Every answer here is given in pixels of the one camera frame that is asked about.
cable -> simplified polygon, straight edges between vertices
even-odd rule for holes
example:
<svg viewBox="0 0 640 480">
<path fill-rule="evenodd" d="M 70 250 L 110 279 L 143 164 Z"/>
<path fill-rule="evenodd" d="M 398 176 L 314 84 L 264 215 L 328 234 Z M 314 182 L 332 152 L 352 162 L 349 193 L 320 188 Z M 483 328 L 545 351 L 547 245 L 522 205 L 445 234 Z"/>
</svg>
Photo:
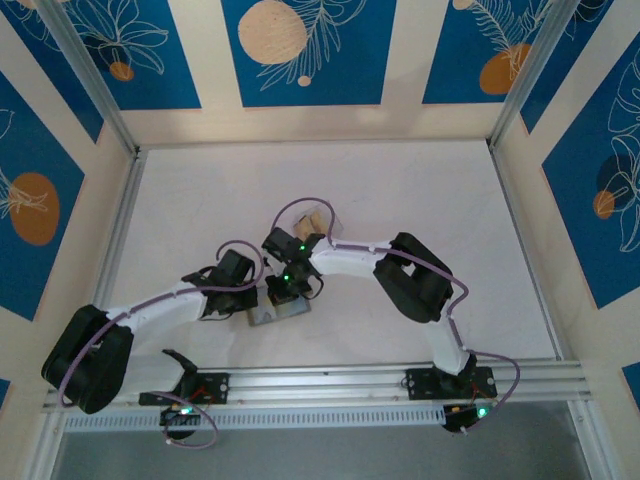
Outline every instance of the cable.
<svg viewBox="0 0 640 480">
<path fill-rule="evenodd" d="M 209 394 L 209 396 L 211 396 L 211 394 L 209 392 L 207 392 L 204 387 L 200 387 L 199 389 L 197 389 L 195 392 L 193 392 L 193 395 L 191 395 L 189 397 L 189 401 L 193 400 L 194 398 L 196 398 L 198 395 L 200 394 L 206 395 Z"/>
<path fill-rule="evenodd" d="M 319 203 L 322 203 L 323 205 L 325 205 L 329 209 L 329 212 L 331 212 L 331 220 L 329 221 L 329 228 L 327 230 L 327 240 L 329 241 L 329 245 L 333 246 L 333 239 L 331 238 L 331 235 L 333 233 L 333 224 L 336 221 L 336 211 L 333 209 L 333 206 L 328 201 L 323 200 L 322 198 L 318 198 L 318 197 L 302 197 L 302 198 L 298 198 L 298 199 L 296 199 L 296 200 L 294 200 L 292 202 L 287 203 L 277 213 L 276 218 L 273 219 L 273 223 L 271 224 L 270 232 L 273 232 L 273 230 L 276 228 L 276 225 L 278 225 L 278 220 L 280 220 L 280 217 L 282 216 L 282 214 L 285 211 L 287 211 L 292 206 L 294 206 L 294 205 L 296 205 L 298 203 L 301 203 L 301 202 L 319 202 Z"/>
<path fill-rule="evenodd" d="M 80 365 L 80 362 L 87 355 L 91 347 L 93 347 L 102 338 L 102 336 L 105 333 L 107 333 L 109 329 L 113 327 L 115 324 L 117 324 L 118 322 L 124 320 L 125 318 L 131 316 L 134 313 L 139 312 L 140 310 L 144 310 L 145 308 L 150 307 L 151 305 L 155 305 L 156 303 L 162 302 L 163 300 L 168 300 L 169 298 L 174 298 L 180 295 L 186 295 L 188 293 L 195 293 L 195 292 L 205 292 L 205 291 L 214 291 L 214 292 L 223 292 L 223 293 L 242 292 L 244 290 L 248 290 L 256 286 L 260 281 L 260 279 L 262 278 L 262 275 L 264 274 L 264 263 L 262 263 L 262 254 L 251 243 L 246 242 L 244 240 L 230 240 L 228 242 L 225 242 L 220 246 L 220 248 L 216 252 L 216 260 L 220 259 L 220 252 L 225 247 L 234 243 L 248 246 L 256 253 L 257 257 L 259 258 L 260 271 L 258 272 L 257 278 L 255 280 L 253 280 L 252 282 L 246 285 L 242 285 L 240 287 L 217 287 L 217 286 L 190 287 L 190 288 L 183 288 L 182 290 L 178 290 L 177 292 L 163 293 L 162 295 L 158 295 L 157 297 L 151 298 L 150 300 L 146 300 L 134 306 L 129 312 L 122 312 L 119 315 L 116 315 L 113 319 L 109 320 L 100 330 L 98 330 L 89 339 L 86 345 L 80 349 L 76 358 L 74 358 L 73 361 L 71 362 L 71 365 L 67 369 L 67 372 L 65 373 L 64 377 L 62 378 L 62 381 L 60 382 L 60 387 L 58 388 L 58 406 L 62 408 L 73 407 L 73 403 L 71 402 L 67 403 L 64 400 L 64 393 L 67 389 L 67 386 L 69 385 L 69 381 L 71 380 L 71 377 L 73 376 L 76 369 L 78 368 L 78 365 Z"/>
<path fill-rule="evenodd" d="M 485 352 L 477 352 L 475 350 L 471 350 L 468 349 L 467 347 L 465 347 L 464 342 L 462 341 L 462 337 L 460 336 L 460 331 L 458 330 L 458 327 L 456 326 L 456 323 L 454 321 L 453 318 L 453 310 L 465 299 L 469 296 L 469 287 L 467 287 L 464 283 L 462 283 L 460 280 L 458 280 L 456 277 L 454 277 L 453 275 L 451 275 L 450 273 L 442 270 L 441 268 L 438 268 L 437 266 L 422 260 L 421 258 L 418 258 L 414 255 L 411 255 L 409 253 L 403 252 L 401 250 L 396 250 L 394 248 L 382 248 L 382 247 L 375 247 L 373 249 L 370 249 L 370 247 L 365 246 L 365 245 L 349 245 L 349 244 L 334 244 L 333 243 L 333 238 L 332 238 L 332 233 L 333 233 L 333 225 L 335 223 L 335 217 L 336 217 L 336 212 L 333 209 L 333 207 L 331 206 L 331 204 L 326 201 L 323 200 L 321 198 L 317 198 L 317 197 L 302 197 L 299 198 L 297 200 L 294 200 L 292 202 L 289 202 L 287 205 L 285 205 L 276 215 L 275 220 L 273 221 L 273 224 L 271 225 L 271 230 L 273 230 L 276 227 L 276 224 L 278 222 L 278 220 L 280 219 L 280 217 L 282 216 L 282 214 L 285 212 L 285 210 L 287 210 L 288 208 L 290 208 L 291 206 L 300 203 L 300 202 L 304 202 L 304 201 L 315 201 L 315 202 L 320 202 L 324 205 L 326 205 L 329 208 L 329 211 L 331 212 L 331 221 L 329 222 L 329 229 L 327 231 L 327 241 L 329 242 L 329 245 L 331 245 L 333 248 L 335 249 L 339 249 L 339 250 L 352 250 L 352 251 L 372 251 L 373 253 L 384 253 L 384 254 L 391 254 L 391 255 L 396 255 L 398 257 L 402 257 L 406 260 L 409 260 L 417 265 L 420 265 L 424 268 L 427 268 L 429 270 L 431 270 L 434 273 L 437 273 L 438 275 L 440 275 L 441 277 L 445 278 L 446 280 L 449 280 L 451 283 L 456 284 L 458 287 L 460 287 L 460 289 L 462 289 L 462 293 L 456 297 L 456 299 L 454 301 L 452 301 L 449 304 L 449 307 L 447 308 L 446 311 L 446 316 L 447 316 L 447 320 L 449 321 L 449 324 L 451 325 L 451 330 L 453 332 L 453 335 L 456 339 L 456 343 L 458 344 L 458 346 L 472 354 L 472 355 L 476 355 L 476 356 L 481 356 L 481 357 L 488 357 L 488 358 L 494 358 L 497 360 L 503 360 L 506 362 L 511 363 L 515 370 L 516 370 L 516 376 L 515 379 L 513 381 L 513 384 L 511 385 L 511 387 L 509 388 L 509 390 L 507 390 L 507 393 L 505 393 L 503 395 L 503 397 L 500 399 L 500 401 L 498 402 L 498 404 L 491 409 L 490 414 L 495 413 L 496 411 L 498 411 L 500 408 L 502 408 L 502 406 L 505 404 L 505 402 L 511 397 L 511 395 L 513 394 L 513 392 L 515 391 L 515 389 L 517 388 L 518 384 L 520 383 L 520 365 L 518 364 L 518 362 L 516 362 L 514 359 L 506 357 L 504 355 L 499 355 L 497 353 L 485 353 Z M 480 424 L 482 422 L 478 422 L 476 424 L 474 424 L 471 428 L 475 428 L 478 424 Z"/>
<path fill-rule="evenodd" d="M 312 297 L 307 297 L 304 294 L 300 294 L 303 298 L 307 299 L 307 300 L 313 300 L 314 298 L 318 298 L 318 296 L 322 293 L 322 290 L 324 289 L 324 280 L 322 280 L 321 277 L 315 277 L 316 280 L 318 280 L 318 282 L 320 282 L 320 288 L 318 289 L 318 291 L 316 293 L 313 294 Z"/>
<path fill-rule="evenodd" d="M 487 400 L 491 400 L 491 401 L 495 400 L 494 398 L 490 397 L 489 395 L 484 393 L 482 390 L 480 390 L 478 386 L 475 384 L 475 382 L 471 382 L 471 386 L 473 387 L 473 393 L 476 395 L 476 397 L 477 397 L 477 394 L 479 393 L 481 396 L 483 396 Z"/>
<path fill-rule="evenodd" d="M 473 406 L 473 403 L 476 401 L 476 397 L 478 396 L 478 389 L 473 387 L 473 396 L 471 397 L 471 401 L 469 402 L 469 406 Z"/>
<path fill-rule="evenodd" d="M 202 418 L 204 418 L 207 422 L 209 422 L 213 427 L 214 435 L 211 440 L 209 440 L 206 443 L 199 443 L 196 445 L 187 445 L 186 443 L 174 440 L 169 436 L 169 424 L 167 423 L 165 424 L 164 430 L 162 431 L 162 435 L 164 435 L 167 445 L 173 445 L 175 447 L 184 448 L 187 450 L 204 450 L 205 448 L 212 447 L 216 444 L 216 442 L 218 441 L 218 427 L 216 425 L 216 422 L 213 420 L 213 417 L 211 417 L 211 415 L 209 415 L 203 409 L 198 407 L 195 403 L 191 403 L 189 400 L 180 398 L 177 395 L 174 395 L 172 393 L 167 393 L 167 392 L 149 392 L 149 393 L 151 395 L 157 395 L 159 397 L 163 397 L 168 400 L 173 400 L 174 402 L 181 403 L 182 405 L 185 405 L 189 408 L 193 408 L 196 412 L 200 414 Z"/>
</svg>

robotic arm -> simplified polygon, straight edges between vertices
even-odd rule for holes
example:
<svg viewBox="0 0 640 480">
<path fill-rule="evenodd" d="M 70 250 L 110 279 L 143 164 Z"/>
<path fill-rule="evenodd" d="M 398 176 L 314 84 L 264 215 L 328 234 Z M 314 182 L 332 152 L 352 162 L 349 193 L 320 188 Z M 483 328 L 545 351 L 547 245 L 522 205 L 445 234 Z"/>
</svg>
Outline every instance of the robotic arm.
<svg viewBox="0 0 640 480">
<path fill-rule="evenodd" d="M 398 310 L 424 325 L 434 351 L 435 368 L 423 379 L 429 396 L 416 399 L 471 398 L 471 385 L 478 381 L 474 355 L 464 351 L 447 318 L 441 318 L 453 289 L 449 280 L 432 270 L 377 249 L 394 249 L 410 254 L 442 271 L 449 268 L 408 233 L 375 244 L 346 243 L 311 234 L 304 242 L 275 228 L 262 248 L 273 257 L 278 274 L 265 278 L 274 306 L 312 294 L 311 277 L 344 274 L 375 279 Z M 249 310 L 257 306 L 255 286 L 243 291 L 220 293 L 199 291 L 207 287 L 238 287 L 252 281 L 255 264 L 234 250 L 228 250 L 217 266 L 186 275 L 161 302 L 149 303 L 111 327 L 99 344 L 80 362 L 66 389 L 66 396 L 84 412 L 95 413 L 118 394 L 150 390 L 172 391 L 180 398 L 192 398 L 211 381 L 197 373 L 197 367 L 169 346 L 154 345 L 154 338 L 181 324 L 206 319 L 218 313 Z M 42 376 L 59 388 L 80 349 L 106 323 L 128 308 L 101 311 L 93 305 L 79 309 L 63 332 L 42 368 Z M 142 403 L 145 394 L 141 394 Z"/>
<path fill-rule="evenodd" d="M 423 266 L 376 252 L 376 248 L 401 250 L 451 273 L 413 235 L 400 233 L 390 242 L 374 244 L 334 240 L 331 245 L 324 235 L 312 234 L 302 242 L 276 228 L 262 247 L 285 264 L 279 276 L 266 278 L 274 305 L 310 293 L 308 279 L 311 276 L 341 274 L 377 280 L 403 315 L 424 324 L 436 367 L 458 375 L 467 365 L 469 354 L 460 348 L 451 324 L 442 319 L 440 313 L 453 295 L 451 283 Z"/>
</svg>

black bracket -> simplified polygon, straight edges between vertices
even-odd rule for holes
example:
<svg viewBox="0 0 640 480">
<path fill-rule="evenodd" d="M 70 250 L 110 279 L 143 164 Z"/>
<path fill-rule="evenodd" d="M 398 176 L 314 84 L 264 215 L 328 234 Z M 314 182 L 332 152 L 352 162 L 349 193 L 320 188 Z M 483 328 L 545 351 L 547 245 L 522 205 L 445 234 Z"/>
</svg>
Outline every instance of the black bracket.
<svg viewBox="0 0 640 480">
<path fill-rule="evenodd" d="M 411 254 L 451 274 L 451 270 L 413 235 L 400 232 L 391 248 Z M 407 273 L 405 267 L 413 264 Z M 451 282 L 430 269 L 393 254 L 376 263 L 373 275 L 400 313 L 414 322 L 440 320 L 442 307 L 453 295 Z"/>
<path fill-rule="evenodd" d="M 178 384 L 171 393 L 196 405 L 227 404 L 227 396 L 229 394 L 228 373 L 195 373 L 191 380 L 193 381 L 191 392 L 185 395 L 181 390 L 181 385 Z M 141 393 L 138 403 L 145 407 L 162 407 L 173 405 L 176 402 L 151 393 Z"/>
<path fill-rule="evenodd" d="M 59 388 L 73 359 L 108 322 L 107 312 L 93 305 L 78 309 L 42 366 L 42 378 Z M 65 392 L 69 400 L 89 415 L 111 403 L 122 387 L 132 344 L 130 328 L 112 326 L 71 376 Z"/>
<path fill-rule="evenodd" d="M 409 400 L 471 400 L 496 398 L 493 371 L 490 367 L 475 367 L 463 381 L 437 368 L 411 368 L 405 380 Z"/>
<path fill-rule="evenodd" d="M 165 427 L 169 438 L 174 440 L 184 440 L 190 437 L 195 430 L 169 430 L 170 427 L 192 427 L 200 425 L 200 414 L 198 413 L 182 413 L 182 409 L 175 410 L 172 407 L 168 407 L 160 412 L 161 427 Z"/>
<path fill-rule="evenodd" d="M 177 361 L 184 369 L 184 375 L 173 389 L 173 395 L 188 400 L 196 405 L 226 405 L 229 395 L 228 373 L 202 373 L 198 372 L 193 362 L 175 350 L 162 351 Z M 168 398 L 159 397 L 152 393 L 141 393 L 138 403 L 148 407 L 162 407 L 176 403 Z"/>
</svg>

ventilation slot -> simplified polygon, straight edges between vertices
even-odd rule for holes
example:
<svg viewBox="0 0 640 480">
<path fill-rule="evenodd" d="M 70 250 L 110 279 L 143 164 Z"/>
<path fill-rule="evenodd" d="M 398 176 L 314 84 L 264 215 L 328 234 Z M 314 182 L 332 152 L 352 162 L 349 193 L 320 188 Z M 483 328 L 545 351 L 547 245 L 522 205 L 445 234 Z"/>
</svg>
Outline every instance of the ventilation slot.
<svg viewBox="0 0 640 480">
<path fill-rule="evenodd" d="M 337 428 L 401 425 L 442 425 L 442 407 L 401 406 L 362 408 L 219 408 L 210 409 L 220 430 L 252 430 L 268 428 Z M 66 432 L 158 431 L 160 412 L 154 410 L 113 410 L 95 415 L 70 414 Z M 200 417 L 190 419 L 172 430 L 208 430 L 211 426 Z"/>
</svg>

enclosure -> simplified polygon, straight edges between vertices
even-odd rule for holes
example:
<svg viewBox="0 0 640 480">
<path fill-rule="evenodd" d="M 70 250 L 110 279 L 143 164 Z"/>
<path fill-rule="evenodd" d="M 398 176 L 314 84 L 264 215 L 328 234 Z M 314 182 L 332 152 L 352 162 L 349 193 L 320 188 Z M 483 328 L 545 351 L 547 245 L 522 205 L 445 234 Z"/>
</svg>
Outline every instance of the enclosure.
<svg viewBox="0 0 640 480">
<path fill-rule="evenodd" d="M 2 0 L 0 476 L 634 478 L 635 7 Z M 145 344 L 229 375 L 208 455 L 165 445 L 137 393 L 57 405 L 40 370 L 79 307 L 131 308 L 229 240 L 260 247 L 301 197 L 331 203 L 336 239 L 411 233 L 469 287 L 455 322 L 501 357 L 478 360 L 508 398 L 478 400 L 482 428 L 446 432 L 456 402 L 411 399 L 433 339 L 345 275 L 297 316 Z M 278 226 L 299 235 L 319 205 Z M 187 443 L 214 434 L 201 419 Z"/>
</svg>

